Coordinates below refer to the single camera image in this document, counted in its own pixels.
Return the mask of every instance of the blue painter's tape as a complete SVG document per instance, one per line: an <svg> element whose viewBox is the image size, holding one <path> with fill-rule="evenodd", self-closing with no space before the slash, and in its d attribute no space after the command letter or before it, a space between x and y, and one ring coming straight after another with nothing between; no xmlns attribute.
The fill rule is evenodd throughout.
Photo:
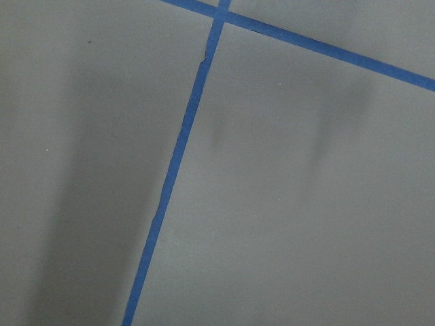
<svg viewBox="0 0 435 326"><path fill-rule="evenodd" d="M169 200L171 199L172 189L177 178L181 159L183 158L184 150L186 149L189 134L199 106L199 101L203 95L205 80L207 78L207 74L209 73L210 66L218 46L219 38L225 22L225 17L228 13L230 1L231 0L220 0L219 6L215 11L213 25L211 26L207 40L205 57L202 63L199 65L198 73L196 74L192 93L190 95L188 106L184 114L183 123L181 125L181 130L178 135L177 143L175 144L171 162L169 163L168 172L164 179L162 193L160 195L160 202L158 204L156 214L152 220L150 231L145 243L145 248L143 249L139 267L137 268L136 277L130 292L130 297L128 298L122 326L131 326L133 317L135 315L143 284L147 276L148 268L150 267L154 248L156 247L157 238L162 227L164 215L166 214L166 209L168 207Z"/></svg>
<svg viewBox="0 0 435 326"><path fill-rule="evenodd" d="M176 5L177 7L181 7L191 12L197 12L199 14L214 17L216 12L216 7L209 5L207 3L203 3L200 1L194 0L161 0L162 2L170 3L171 5Z"/></svg>
<svg viewBox="0 0 435 326"><path fill-rule="evenodd" d="M361 68L369 69L371 71L402 80L412 85L435 91L434 79L412 73L405 69L395 67L366 56L362 56L361 54L356 54L336 46L331 46L330 44L316 41L314 39L310 39L309 37L302 36L285 29L280 29L278 27L244 17L233 12L228 12L226 21L229 24L233 24L243 29L249 29L251 31L273 37L274 39L278 39L295 46L300 46L304 49L321 53L331 58L339 59Z"/></svg>

